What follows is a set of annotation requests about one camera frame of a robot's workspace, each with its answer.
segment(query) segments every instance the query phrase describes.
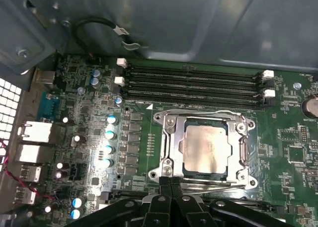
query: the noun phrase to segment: capacitor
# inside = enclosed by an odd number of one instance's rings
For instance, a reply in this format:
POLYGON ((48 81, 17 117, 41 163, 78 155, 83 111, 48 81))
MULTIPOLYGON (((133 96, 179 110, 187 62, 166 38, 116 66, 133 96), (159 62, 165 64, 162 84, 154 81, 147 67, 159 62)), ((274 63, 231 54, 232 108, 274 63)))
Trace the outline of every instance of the capacitor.
POLYGON ((47 207, 45 207, 44 211, 46 213, 50 213, 50 212, 52 212, 54 210, 57 210, 59 208, 59 206, 60 206, 59 203, 53 202, 50 205, 48 205, 47 207))
POLYGON ((97 78, 97 79, 100 79, 101 78, 101 73, 100 73, 99 70, 93 70, 92 76, 97 78))
POLYGON ((69 169, 70 164, 68 162, 59 162, 56 164, 57 169, 69 169))
POLYGON ((90 84, 93 86, 93 88, 95 88, 95 89, 97 89, 97 88, 99 88, 100 87, 100 82, 99 82, 99 80, 96 78, 96 77, 94 77, 94 78, 92 78, 91 80, 90 80, 90 84))
POLYGON ((111 139, 115 139, 116 138, 116 134, 113 132, 113 131, 106 131, 105 132, 105 137, 108 139, 108 140, 111 140, 111 139))
POLYGON ((123 99, 120 96, 117 96, 117 98, 115 99, 115 104, 120 107, 123 104, 123 99))
POLYGON ((302 104, 302 111, 303 113, 311 118, 317 119, 318 118, 318 96, 313 95, 306 99, 302 104))
POLYGON ((74 120, 73 119, 71 119, 71 118, 69 118, 69 117, 64 117, 63 119, 62 119, 62 122, 63 123, 65 123, 65 124, 67 124, 67 125, 74 125, 74 120))
POLYGON ((83 87, 79 87, 78 94, 85 94, 85 89, 83 87))
POLYGON ((71 218, 73 220, 77 220, 81 215, 83 215, 84 211, 82 208, 78 208, 71 211, 71 218))
POLYGON ((83 135, 75 135, 74 136, 74 141, 77 143, 86 143, 87 138, 83 135))
POLYGON ((57 179, 66 178, 66 177, 68 177, 68 175, 69 175, 69 173, 67 171, 63 171, 63 170, 57 171, 55 173, 55 177, 57 179))
POLYGON ((105 168, 111 167, 114 164, 112 159, 104 159, 105 168))
POLYGON ((111 154, 114 152, 114 148, 110 145, 106 145, 105 148, 104 148, 104 151, 106 154, 111 154))
POLYGON ((84 203, 85 203, 85 199, 84 199, 82 196, 79 196, 79 197, 75 198, 75 199, 72 201, 72 206, 73 206, 74 208, 79 208, 79 207, 81 207, 84 203))
POLYGON ((107 117, 107 123, 112 124, 112 125, 117 124, 117 119, 116 119, 116 117, 115 117, 114 115, 109 115, 109 116, 107 117))

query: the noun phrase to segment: mounting hole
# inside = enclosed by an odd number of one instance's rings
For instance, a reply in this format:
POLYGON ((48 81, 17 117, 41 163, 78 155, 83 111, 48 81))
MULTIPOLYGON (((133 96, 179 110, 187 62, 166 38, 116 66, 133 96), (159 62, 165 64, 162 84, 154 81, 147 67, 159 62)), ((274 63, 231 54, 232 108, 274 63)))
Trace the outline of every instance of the mounting hole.
POLYGON ((155 220, 154 220, 154 224, 155 224, 155 225, 159 225, 159 224, 160 224, 160 220, 155 219, 155 220))

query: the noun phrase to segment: black cable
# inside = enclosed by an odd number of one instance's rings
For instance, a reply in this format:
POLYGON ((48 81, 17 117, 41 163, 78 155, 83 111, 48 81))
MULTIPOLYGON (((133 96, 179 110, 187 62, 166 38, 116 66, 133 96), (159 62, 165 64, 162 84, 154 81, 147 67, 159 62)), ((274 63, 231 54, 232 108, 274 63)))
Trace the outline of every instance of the black cable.
MULTIPOLYGON (((72 36, 74 37, 75 42, 84 50, 85 53, 89 54, 90 56, 93 56, 92 52, 90 52, 85 42, 78 37, 78 29, 88 23, 103 24, 110 27, 111 29, 115 29, 116 24, 109 21, 106 18, 91 16, 91 17, 83 18, 72 25, 72 36)), ((133 43, 128 35, 123 34, 123 35, 119 35, 119 37, 127 44, 133 43)))

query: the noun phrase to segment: black capacitor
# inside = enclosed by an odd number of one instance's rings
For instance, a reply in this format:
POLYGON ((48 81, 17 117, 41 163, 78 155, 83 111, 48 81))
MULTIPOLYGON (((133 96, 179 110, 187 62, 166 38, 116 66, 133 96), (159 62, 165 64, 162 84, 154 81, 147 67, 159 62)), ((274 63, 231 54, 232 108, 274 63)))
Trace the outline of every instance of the black capacitor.
POLYGON ((86 143, 87 138, 83 135, 75 135, 74 136, 74 141, 77 143, 86 143))
POLYGON ((75 121, 74 119, 70 118, 70 117, 64 117, 62 119, 62 122, 66 125, 74 125, 75 121))
POLYGON ((69 169, 71 165, 68 162, 59 162, 56 164, 57 169, 69 169))
POLYGON ((67 171, 64 171, 64 170, 59 170, 55 173, 55 177, 57 179, 66 178, 68 176, 69 176, 69 173, 67 171))
POLYGON ((47 207, 45 207, 44 211, 46 213, 50 213, 50 212, 53 212, 54 210, 57 210, 59 207, 60 207, 59 203, 53 202, 50 205, 48 205, 47 207))

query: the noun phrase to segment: white connector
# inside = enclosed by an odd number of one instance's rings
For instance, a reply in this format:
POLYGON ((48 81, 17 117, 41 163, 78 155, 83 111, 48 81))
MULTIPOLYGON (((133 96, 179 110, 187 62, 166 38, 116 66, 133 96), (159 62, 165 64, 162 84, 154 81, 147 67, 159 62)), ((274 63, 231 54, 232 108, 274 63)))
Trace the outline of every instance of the white connector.
POLYGON ((273 89, 266 89, 263 92, 263 97, 264 98, 272 98, 275 97, 275 91, 273 89))
POLYGON ((117 58, 117 65, 123 68, 127 68, 127 60, 125 58, 117 58))
POLYGON ((271 79, 274 78, 274 71, 271 70, 265 70, 262 74, 263 79, 271 79))
POLYGON ((125 85, 125 79, 122 76, 116 76, 114 83, 118 84, 120 86, 124 86, 125 85))

